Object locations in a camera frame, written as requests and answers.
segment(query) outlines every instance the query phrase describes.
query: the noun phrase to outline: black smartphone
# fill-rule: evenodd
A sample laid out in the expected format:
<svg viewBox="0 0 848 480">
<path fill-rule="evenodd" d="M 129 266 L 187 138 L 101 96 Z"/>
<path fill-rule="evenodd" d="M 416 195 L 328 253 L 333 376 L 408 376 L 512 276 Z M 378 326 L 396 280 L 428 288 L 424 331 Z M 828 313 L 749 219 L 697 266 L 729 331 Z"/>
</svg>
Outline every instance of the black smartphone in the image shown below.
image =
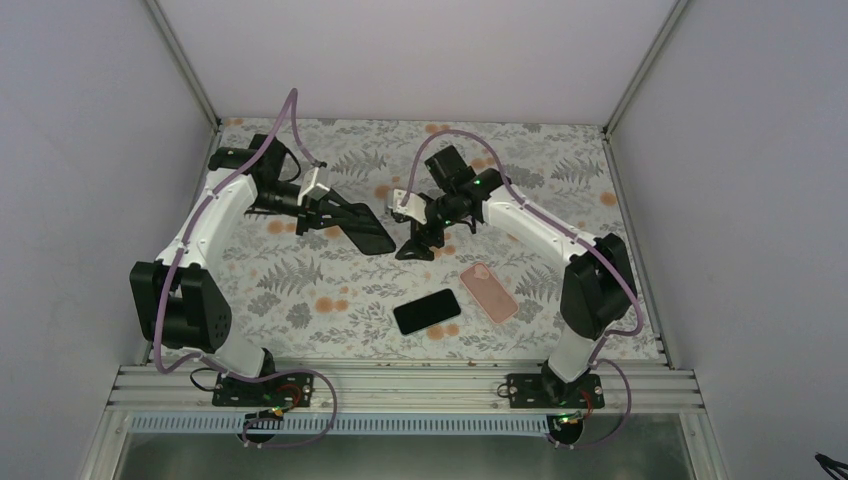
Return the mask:
<svg viewBox="0 0 848 480">
<path fill-rule="evenodd" d="M 446 288 L 406 305 L 395 307 L 394 313 L 400 333 L 409 335 L 456 317 L 460 311 L 453 291 Z"/>
</svg>

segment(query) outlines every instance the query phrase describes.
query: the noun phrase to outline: floral tablecloth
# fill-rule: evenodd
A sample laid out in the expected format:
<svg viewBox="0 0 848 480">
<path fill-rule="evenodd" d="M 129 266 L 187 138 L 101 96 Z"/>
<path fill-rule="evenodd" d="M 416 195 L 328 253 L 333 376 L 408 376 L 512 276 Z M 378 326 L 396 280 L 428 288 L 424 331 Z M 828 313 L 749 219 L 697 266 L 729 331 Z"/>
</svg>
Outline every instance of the floral tablecloth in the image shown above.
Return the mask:
<svg viewBox="0 0 848 480">
<path fill-rule="evenodd" d="M 222 146 L 246 147 L 270 119 L 228 119 Z M 501 123 L 431 123 L 374 120 L 301 120 L 304 143 L 326 161 L 331 181 L 351 202 L 365 202 L 398 246 L 408 224 L 383 212 L 389 189 L 406 184 L 415 151 L 428 134 L 459 128 L 491 142 L 510 178 L 534 201 L 565 221 L 599 236 L 626 238 L 596 127 Z M 277 137 L 297 152 L 290 127 Z M 442 137 L 425 153 L 457 149 L 475 170 L 494 164 L 485 150 L 464 138 Z M 295 172 L 289 162 L 282 178 Z M 420 167 L 416 191 L 438 195 Z M 554 271 L 506 233 L 481 225 L 447 231 L 433 262 L 398 261 L 393 255 L 361 255 L 338 228 L 294 234 L 295 219 L 246 215 L 224 261 L 214 273 L 233 309 L 235 328 L 276 356 L 372 359 L 543 359 L 557 342 L 561 272 Z M 518 313 L 493 324 L 459 282 L 458 275 L 484 262 L 519 303 Z M 395 306 L 444 288 L 453 289 L 462 315 L 409 336 L 398 331 Z M 632 328 L 633 309 L 618 328 Z M 657 358 L 650 324 L 635 338 L 613 337 L 604 355 Z"/>
</svg>

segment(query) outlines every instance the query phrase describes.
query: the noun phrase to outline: white wall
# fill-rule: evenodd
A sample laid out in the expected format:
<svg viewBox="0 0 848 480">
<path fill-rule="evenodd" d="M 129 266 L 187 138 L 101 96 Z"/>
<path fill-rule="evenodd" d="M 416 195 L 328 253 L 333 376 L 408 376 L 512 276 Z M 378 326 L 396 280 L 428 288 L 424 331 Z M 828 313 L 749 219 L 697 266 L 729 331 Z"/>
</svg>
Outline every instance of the white wall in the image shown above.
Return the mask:
<svg viewBox="0 0 848 480">
<path fill-rule="evenodd" d="M 141 2 L 0 2 L 3 478 L 77 475 L 210 132 Z"/>
<path fill-rule="evenodd" d="M 615 152 L 731 475 L 848 461 L 848 3 L 699 0 Z"/>
<path fill-rule="evenodd" d="M 674 0 L 160 0 L 221 116 L 604 124 Z"/>
</svg>

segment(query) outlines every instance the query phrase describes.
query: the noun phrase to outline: white robotic arm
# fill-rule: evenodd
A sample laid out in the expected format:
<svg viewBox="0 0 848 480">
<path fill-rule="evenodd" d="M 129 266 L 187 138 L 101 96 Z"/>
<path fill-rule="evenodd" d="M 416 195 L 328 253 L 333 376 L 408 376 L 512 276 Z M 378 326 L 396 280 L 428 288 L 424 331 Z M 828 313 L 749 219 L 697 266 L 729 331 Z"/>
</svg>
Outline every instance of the white robotic arm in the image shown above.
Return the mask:
<svg viewBox="0 0 848 480">
<path fill-rule="evenodd" d="M 558 220 L 527 200 L 514 185 L 509 186 L 510 192 L 496 170 L 475 174 L 452 146 L 438 152 L 425 164 L 445 194 L 431 199 L 423 194 L 395 190 L 387 197 L 387 209 L 395 220 L 411 224 L 411 238 L 401 247 L 397 258 L 432 260 L 429 248 L 444 245 L 444 229 L 470 219 L 472 233 L 476 232 L 478 221 L 500 228 L 541 255 L 548 265 L 563 272 L 560 313 L 566 327 L 542 374 L 551 380 L 549 393 L 553 397 L 568 396 L 574 391 L 570 387 L 587 372 L 592 352 L 604 330 L 624 316 L 630 302 L 620 285 L 586 248 L 529 210 L 555 219 L 575 234 L 575 238 L 594 245 L 635 291 L 624 242 L 613 234 L 596 238 Z M 516 201 L 514 194 L 523 201 Z"/>
<path fill-rule="evenodd" d="M 179 234 L 155 262 L 137 262 L 130 273 L 142 333 L 152 341 L 165 273 L 182 249 L 168 292 L 162 344 L 201 351 L 227 370 L 250 378 L 273 373 L 273 359 L 232 328 L 232 312 L 213 274 L 246 210 L 297 217 L 298 235 L 338 225 L 367 254 L 395 250 L 367 206 L 350 204 L 330 188 L 325 168 L 309 170 L 300 186 L 278 181 L 283 160 L 291 152 L 276 139 L 253 167 L 215 194 L 214 188 L 252 157 L 265 138 L 256 135 L 248 149 L 219 149 L 210 159 L 204 192 Z M 200 209 L 202 214 L 195 219 Z M 191 232 L 188 238 L 186 231 Z"/>
</svg>

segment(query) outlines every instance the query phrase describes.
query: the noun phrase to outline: metal extrusion bar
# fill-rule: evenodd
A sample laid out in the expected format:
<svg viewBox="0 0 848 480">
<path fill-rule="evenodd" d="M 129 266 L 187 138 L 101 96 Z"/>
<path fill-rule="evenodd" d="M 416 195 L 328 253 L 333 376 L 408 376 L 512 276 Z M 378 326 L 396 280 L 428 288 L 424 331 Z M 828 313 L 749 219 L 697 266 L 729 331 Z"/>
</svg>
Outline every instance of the metal extrusion bar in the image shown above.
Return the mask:
<svg viewBox="0 0 848 480">
<path fill-rule="evenodd" d="M 157 0 L 144 0 L 143 3 L 147 6 L 150 17 L 162 35 L 162 40 L 164 40 L 165 45 L 168 47 L 168 51 L 171 53 L 171 57 L 174 59 L 174 63 L 177 65 L 180 74 L 182 74 L 186 83 L 188 83 L 192 96 L 194 96 L 194 99 L 197 101 L 200 109 L 203 110 L 204 116 L 212 127 L 217 128 L 218 115 L 215 113 L 215 109 L 212 107 L 212 102 L 209 101 L 209 96 L 206 95 L 203 85 L 197 78 L 197 74 L 191 68 L 191 63 L 188 61 L 185 52 L 183 52 L 183 48 L 179 40 L 177 40 L 174 30 L 171 28 L 171 24 L 168 22 L 164 10 L 162 10 Z"/>
<path fill-rule="evenodd" d="M 654 37 L 651 47 L 648 49 L 648 52 L 645 54 L 645 57 L 636 69 L 636 73 L 633 75 L 633 78 L 624 90 L 624 95 L 621 96 L 621 99 L 615 106 L 615 110 L 613 110 L 612 115 L 604 128 L 607 136 L 612 135 L 613 132 L 615 132 L 619 122 L 621 122 L 621 118 L 624 116 L 624 112 L 627 111 L 627 107 L 630 105 L 630 102 L 633 101 L 633 97 L 636 95 L 636 92 L 639 90 L 639 87 L 642 85 L 642 82 L 645 80 L 648 72 L 651 71 L 651 68 L 654 66 L 654 62 L 665 47 L 669 37 L 680 23 L 680 19 L 689 3 L 690 0 L 677 0 L 677 3 L 675 3 L 671 8 L 665 22 L 663 22 L 662 27 L 660 27 L 660 30 L 657 32 L 657 36 Z"/>
<path fill-rule="evenodd" d="M 706 413 L 680 414 L 680 425 L 696 480 L 727 480 L 727 472 L 718 451 Z"/>
<path fill-rule="evenodd" d="M 94 436 L 80 478 L 106 480 L 114 478 L 130 430 L 130 412 L 105 411 Z"/>
<path fill-rule="evenodd" d="M 296 368 L 298 363 L 278 361 L 279 369 Z M 632 387 L 634 413 L 700 413 L 703 401 L 691 371 L 671 371 L 657 363 L 621 362 Z M 511 410 L 509 401 L 495 391 L 508 373 L 537 373 L 538 364 L 510 361 L 497 364 L 451 364 L 419 361 L 376 365 L 373 361 L 309 361 L 308 367 L 327 375 L 339 395 L 342 413 L 375 414 L 522 414 Z M 172 375 L 160 375 L 152 366 L 121 367 L 107 404 L 108 410 L 122 411 L 228 411 L 251 412 L 255 408 L 218 408 L 211 394 L 195 389 L 188 381 L 194 366 L 180 368 Z M 604 387 L 606 407 L 596 414 L 620 414 L 625 408 L 624 385 L 609 367 L 597 372 Z M 215 375 L 199 373 L 195 379 L 213 385 Z M 302 413 L 329 413 L 329 391 L 316 384 L 312 406 Z M 570 413 L 560 409 L 539 410 L 539 414 Z"/>
</svg>

